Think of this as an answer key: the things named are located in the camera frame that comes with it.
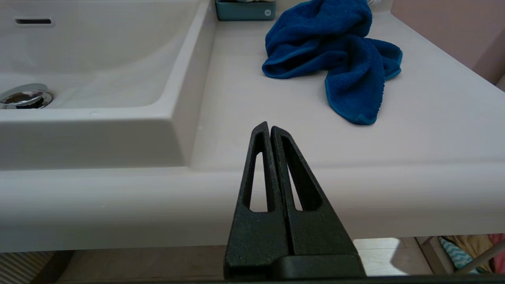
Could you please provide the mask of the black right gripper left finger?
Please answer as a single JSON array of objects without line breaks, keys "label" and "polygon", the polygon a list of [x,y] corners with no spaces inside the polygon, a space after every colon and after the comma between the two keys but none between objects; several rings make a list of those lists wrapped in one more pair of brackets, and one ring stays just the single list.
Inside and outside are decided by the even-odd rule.
[{"label": "black right gripper left finger", "polygon": [[[251,210],[256,157],[263,157],[267,211]],[[270,128],[262,122],[251,132],[238,201],[224,258],[225,279],[284,279],[281,261],[289,256],[284,196]]]}]

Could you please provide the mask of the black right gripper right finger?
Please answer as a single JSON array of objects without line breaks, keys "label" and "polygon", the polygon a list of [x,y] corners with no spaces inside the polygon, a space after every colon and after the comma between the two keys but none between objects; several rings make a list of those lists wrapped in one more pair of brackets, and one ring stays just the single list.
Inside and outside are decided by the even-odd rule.
[{"label": "black right gripper right finger", "polygon": [[271,129],[279,188],[294,255],[353,255],[357,250],[292,135]]}]

